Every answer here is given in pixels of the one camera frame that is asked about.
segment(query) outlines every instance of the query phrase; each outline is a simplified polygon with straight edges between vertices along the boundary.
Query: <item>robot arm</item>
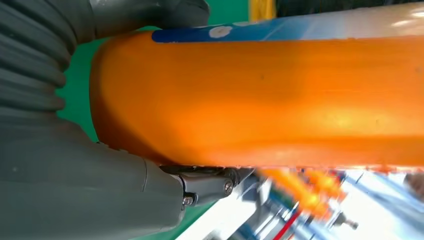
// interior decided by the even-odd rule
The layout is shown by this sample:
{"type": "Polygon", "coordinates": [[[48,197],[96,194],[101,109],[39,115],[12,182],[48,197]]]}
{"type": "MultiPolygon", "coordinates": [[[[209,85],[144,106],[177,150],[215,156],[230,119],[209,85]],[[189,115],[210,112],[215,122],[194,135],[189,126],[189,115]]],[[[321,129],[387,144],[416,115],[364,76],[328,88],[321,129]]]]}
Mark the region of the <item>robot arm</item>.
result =
{"type": "MultiPolygon", "coordinates": [[[[169,230],[184,205],[214,198],[195,192],[199,176],[91,142],[56,116],[65,103],[55,95],[78,44],[208,17],[203,0],[0,1],[0,239],[127,240],[169,230]]],[[[212,176],[224,185],[215,199],[238,183],[226,174],[212,176]]]]}

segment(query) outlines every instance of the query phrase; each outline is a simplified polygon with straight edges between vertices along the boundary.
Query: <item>blue label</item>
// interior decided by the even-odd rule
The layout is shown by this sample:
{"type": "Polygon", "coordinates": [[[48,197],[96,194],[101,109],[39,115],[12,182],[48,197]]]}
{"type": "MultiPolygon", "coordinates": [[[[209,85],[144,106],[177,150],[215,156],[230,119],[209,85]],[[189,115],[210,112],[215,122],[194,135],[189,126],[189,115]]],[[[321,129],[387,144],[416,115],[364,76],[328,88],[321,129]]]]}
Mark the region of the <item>blue label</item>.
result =
{"type": "Polygon", "coordinates": [[[316,17],[295,16],[261,22],[237,22],[205,27],[157,30],[152,39],[157,43],[284,41],[337,37],[337,22],[313,24],[316,17]]]}

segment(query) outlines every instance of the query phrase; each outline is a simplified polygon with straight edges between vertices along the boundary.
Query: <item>machinery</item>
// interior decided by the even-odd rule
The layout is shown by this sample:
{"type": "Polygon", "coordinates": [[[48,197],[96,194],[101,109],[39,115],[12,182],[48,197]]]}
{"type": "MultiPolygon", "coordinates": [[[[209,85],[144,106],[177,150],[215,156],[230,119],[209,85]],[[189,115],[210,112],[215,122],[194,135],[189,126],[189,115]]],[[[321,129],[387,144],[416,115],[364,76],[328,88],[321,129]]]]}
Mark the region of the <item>machinery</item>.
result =
{"type": "MultiPolygon", "coordinates": [[[[252,168],[292,183],[302,210],[325,218],[282,167],[307,168],[331,198],[343,198],[334,179],[309,167],[422,167],[422,13],[381,8],[364,14],[390,22],[295,41],[267,37],[278,20],[199,27],[203,0],[0,1],[0,239],[166,231],[252,168]],[[56,116],[63,71],[78,44],[147,25],[168,30],[113,38],[93,60],[93,143],[56,116]]],[[[363,27],[353,15],[334,23],[363,27]]]]}

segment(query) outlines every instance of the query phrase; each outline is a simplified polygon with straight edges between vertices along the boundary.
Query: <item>green background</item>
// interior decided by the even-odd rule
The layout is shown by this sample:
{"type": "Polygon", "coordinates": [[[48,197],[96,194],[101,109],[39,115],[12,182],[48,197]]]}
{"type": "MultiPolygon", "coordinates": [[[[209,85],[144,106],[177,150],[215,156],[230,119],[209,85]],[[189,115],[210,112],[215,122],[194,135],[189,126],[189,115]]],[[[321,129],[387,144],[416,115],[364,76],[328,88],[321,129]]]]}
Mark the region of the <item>green background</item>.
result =
{"type": "MultiPolygon", "coordinates": [[[[209,24],[224,24],[248,20],[248,0],[207,0],[210,6],[209,24]]],[[[66,71],[67,84],[57,93],[66,100],[66,107],[58,115],[78,123],[93,141],[97,141],[89,104],[89,75],[91,60],[97,48],[105,40],[80,45],[66,71]]],[[[173,240],[211,205],[188,208],[179,227],[169,232],[136,238],[137,240],[173,240]]]]}

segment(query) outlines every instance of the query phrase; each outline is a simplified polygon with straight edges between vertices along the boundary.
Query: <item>metal clamp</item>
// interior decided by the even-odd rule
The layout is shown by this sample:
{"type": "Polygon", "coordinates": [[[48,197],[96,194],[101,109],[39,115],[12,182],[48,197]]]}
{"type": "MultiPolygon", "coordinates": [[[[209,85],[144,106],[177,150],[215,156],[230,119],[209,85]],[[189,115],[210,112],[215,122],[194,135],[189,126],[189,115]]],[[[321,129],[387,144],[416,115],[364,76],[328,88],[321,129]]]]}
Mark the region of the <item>metal clamp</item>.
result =
{"type": "Polygon", "coordinates": [[[161,166],[178,176],[184,187],[183,206],[204,205],[228,197],[235,186],[253,173],[253,168],[161,166]]]}

